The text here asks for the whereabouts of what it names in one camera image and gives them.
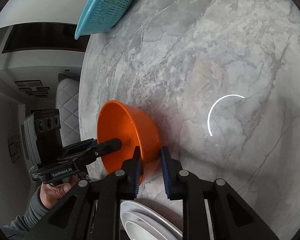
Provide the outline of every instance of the stacked plates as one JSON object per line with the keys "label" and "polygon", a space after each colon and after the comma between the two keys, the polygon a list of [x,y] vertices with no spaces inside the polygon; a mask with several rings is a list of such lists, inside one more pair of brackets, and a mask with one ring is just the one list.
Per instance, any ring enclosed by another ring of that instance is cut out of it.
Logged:
{"label": "stacked plates", "polygon": [[123,201],[120,218],[131,240],[182,240],[182,232],[150,208]]}

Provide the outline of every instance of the gray marble surface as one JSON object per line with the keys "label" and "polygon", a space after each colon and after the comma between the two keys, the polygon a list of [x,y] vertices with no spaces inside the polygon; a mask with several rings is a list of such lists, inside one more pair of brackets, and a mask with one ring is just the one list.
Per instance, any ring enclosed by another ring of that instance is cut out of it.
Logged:
{"label": "gray marble surface", "polygon": [[[245,97],[228,97],[228,94]],[[300,11],[291,0],[134,0],[83,62],[82,139],[116,99],[156,122],[183,168],[224,178],[280,239],[300,227]],[[103,177],[102,163],[89,166]],[[139,201],[181,226],[160,171]]]}

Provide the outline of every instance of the gray sleeve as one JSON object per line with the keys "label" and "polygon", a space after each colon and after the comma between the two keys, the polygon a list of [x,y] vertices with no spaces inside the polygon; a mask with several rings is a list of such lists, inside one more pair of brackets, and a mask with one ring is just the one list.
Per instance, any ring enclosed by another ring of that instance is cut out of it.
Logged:
{"label": "gray sleeve", "polygon": [[49,209],[40,200],[40,189],[41,186],[32,196],[26,213],[23,216],[17,216],[16,220],[11,222],[11,227],[17,230],[29,231],[48,212]]}

